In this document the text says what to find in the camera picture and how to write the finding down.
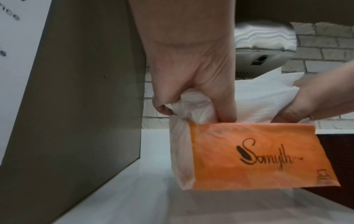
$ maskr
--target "white tissue paper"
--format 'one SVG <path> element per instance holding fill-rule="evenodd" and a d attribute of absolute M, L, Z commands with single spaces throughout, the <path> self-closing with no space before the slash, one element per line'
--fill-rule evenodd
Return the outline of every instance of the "white tissue paper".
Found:
<path fill-rule="evenodd" d="M 281 74 L 281 68 L 251 80 L 235 81 L 237 123 L 270 123 L 299 91 L 294 82 L 300 73 Z M 170 117 L 170 150 L 172 171 L 182 189 L 194 183 L 192 143 L 188 120 L 197 124 L 217 123 L 211 100 L 196 90 L 188 90 L 172 104 L 176 115 Z"/>

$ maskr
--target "white brick wall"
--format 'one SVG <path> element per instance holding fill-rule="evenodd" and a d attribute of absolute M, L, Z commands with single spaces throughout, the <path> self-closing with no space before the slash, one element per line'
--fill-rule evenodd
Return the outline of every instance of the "white brick wall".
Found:
<path fill-rule="evenodd" d="M 292 23 L 298 36 L 298 49 L 292 60 L 282 67 L 283 72 L 318 73 L 354 59 L 353 28 L 329 23 Z M 152 106 L 153 96 L 149 65 L 145 74 L 145 100 L 142 128 L 169 128 L 168 116 Z M 316 121 L 321 129 L 354 129 L 354 113 Z"/>

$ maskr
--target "skin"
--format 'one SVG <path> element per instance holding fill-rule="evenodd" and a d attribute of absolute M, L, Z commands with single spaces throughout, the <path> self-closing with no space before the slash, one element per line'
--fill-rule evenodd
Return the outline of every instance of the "skin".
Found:
<path fill-rule="evenodd" d="M 189 88 L 208 96 L 220 122 L 235 122 L 234 0 L 129 0 L 150 64 L 153 105 L 165 115 Z M 306 77 L 274 123 L 354 111 L 354 62 Z"/>

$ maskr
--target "crumpled plastic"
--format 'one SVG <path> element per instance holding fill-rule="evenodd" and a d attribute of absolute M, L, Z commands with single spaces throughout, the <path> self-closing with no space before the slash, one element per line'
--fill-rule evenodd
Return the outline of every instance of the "crumpled plastic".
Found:
<path fill-rule="evenodd" d="M 188 90 L 172 104 L 170 150 L 183 190 L 339 186 L 313 124 L 271 124 L 303 73 L 276 69 L 235 81 L 237 122 L 218 123 L 211 100 Z"/>

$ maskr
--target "small black symbol on package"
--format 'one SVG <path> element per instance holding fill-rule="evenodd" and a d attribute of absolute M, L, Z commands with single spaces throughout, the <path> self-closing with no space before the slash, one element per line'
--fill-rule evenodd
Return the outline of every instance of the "small black symbol on package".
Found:
<path fill-rule="evenodd" d="M 332 178 L 328 175 L 326 169 L 318 169 L 317 170 L 317 179 L 318 180 L 330 180 Z"/>

